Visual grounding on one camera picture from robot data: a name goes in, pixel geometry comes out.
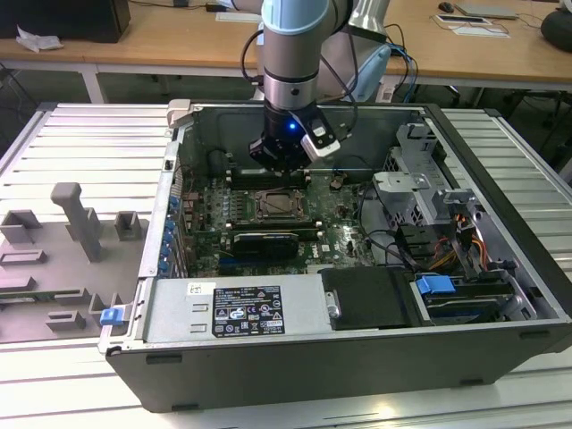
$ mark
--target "motherboard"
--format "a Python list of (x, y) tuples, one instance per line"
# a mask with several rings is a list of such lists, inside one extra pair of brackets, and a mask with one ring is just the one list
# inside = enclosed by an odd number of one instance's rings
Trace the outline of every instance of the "motherboard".
[(304, 189), (265, 190), (191, 179), (183, 195), (189, 273), (299, 274), (375, 265), (358, 223), (360, 185), (343, 179), (313, 173)]

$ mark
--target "gray plastic part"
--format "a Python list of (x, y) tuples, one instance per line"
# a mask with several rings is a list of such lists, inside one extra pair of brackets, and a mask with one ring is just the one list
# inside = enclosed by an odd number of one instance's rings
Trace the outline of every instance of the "gray plastic part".
[(73, 234), (80, 242), (89, 262), (99, 262), (101, 260), (101, 245), (89, 224), (88, 215), (80, 201), (80, 195), (81, 186), (79, 183), (56, 183), (50, 198), (65, 212), (73, 229)]
[(27, 229), (41, 227), (41, 223), (31, 210), (12, 210), (6, 214), (0, 224), (0, 232), (12, 245), (30, 244), (33, 241)]
[(14, 250), (0, 253), (0, 266), (36, 265), (46, 262), (43, 250)]
[(115, 230), (119, 241), (141, 239), (141, 224), (137, 212), (119, 212), (115, 216)]
[(77, 293), (62, 293), (54, 296), (55, 301), (60, 306), (80, 306), (91, 301), (91, 295), (87, 289), (82, 289)]
[(97, 323), (98, 326), (101, 326), (99, 323), (99, 319), (101, 318), (101, 314), (107, 308), (104, 302), (101, 300), (99, 295), (96, 293), (93, 294), (91, 297), (91, 302), (89, 303), (89, 310), (88, 314), (93, 317), (93, 320)]
[(52, 311), (47, 314), (47, 317), (46, 325), (53, 332), (73, 331), (86, 327), (86, 319), (81, 316), (78, 310)]
[[(70, 240), (65, 228), (67, 222), (44, 223), (42, 228), (28, 230), (34, 244), (21, 245), (27, 247), (17, 249), (42, 249), (47, 260), (44, 264), (0, 267), (0, 278), (31, 276), (36, 281), (33, 290), (5, 293), (3, 299), (13, 299), (8, 294), (30, 294), (36, 300), (28, 302), (22, 298), (21, 301), (5, 303), (4, 311), (0, 312), (0, 343), (99, 336), (101, 328), (88, 315), (91, 296), (97, 293), (106, 304), (112, 301), (114, 293), (119, 293), (122, 299), (133, 297), (149, 225), (145, 219), (139, 218), (139, 221), (143, 239), (137, 241), (119, 241), (114, 219), (100, 221), (102, 261), (98, 264), (91, 264), (80, 249), (80, 244)], [(10, 253), (15, 249), (6, 240), (0, 245), (0, 253)], [(85, 329), (59, 332), (50, 330), (46, 326), (47, 313), (64, 310), (80, 311), (86, 319)]]
[(122, 304), (123, 304), (123, 301), (122, 301), (121, 297), (119, 296), (119, 293), (115, 292), (111, 298), (111, 305), (109, 307), (121, 306)]
[[(91, 226), (91, 230), (94, 232), (94, 234), (96, 234), (96, 237), (99, 238), (99, 236), (101, 235), (101, 223), (97, 218), (96, 211), (93, 208), (86, 208), (85, 211), (86, 214), (88, 215), (88, 223)], [(76, 237), (75, 233), (73, 232), (73, 228), (69, 223), (65, 225), (65, 228), (70, 233), (71, 239), (73, 241), (78, 241), (78, 238)]]
[(23, 292), (34, 289), (34, 286), (36, 286), (36, 281), (31, 276), (0, 279), (0, 293)]

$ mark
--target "paper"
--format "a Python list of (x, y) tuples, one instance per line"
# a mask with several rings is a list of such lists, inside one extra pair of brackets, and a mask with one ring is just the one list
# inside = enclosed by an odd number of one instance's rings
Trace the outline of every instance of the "paper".
[(40, 49), (59, 49), (63, 47), (60, 43), (60, 39), (57, 36), (36, 36), (35, 34), (28, 33), (20, 27), (18, 27), (18, 37), (16, 37), (16, 42), (20, 45), (27, 47), (30, 51), (34, 51), (36, 54)]
[(230, 22), (260, 22), (262, 16), (253, 13), (219, 12), (216, 14), (217, 21)]
[(479, 36), (482, 38), (510, 38), (510, 36), (503, 29), (492, 29), (476, 26), (466, 26), (466, 27), (451, 27), (455, 34), (460, 36)]

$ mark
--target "computer case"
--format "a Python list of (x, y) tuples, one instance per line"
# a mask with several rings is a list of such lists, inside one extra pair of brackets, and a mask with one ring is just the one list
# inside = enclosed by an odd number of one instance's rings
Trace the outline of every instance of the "computer case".
[(0, 38), (15, 38), (20, 26), (39, 36), (116, 43), (129, 21), (128, 0), (0, 2)]

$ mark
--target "computer mouse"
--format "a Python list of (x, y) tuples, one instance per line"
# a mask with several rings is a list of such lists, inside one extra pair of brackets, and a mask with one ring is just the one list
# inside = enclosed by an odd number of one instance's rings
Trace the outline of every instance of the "computer mouse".
[(449, 2), (441, 2), (439, 3), (439, 9), (444, 11), (445, 13), (453, 13), (455, 12), (455, 8)]

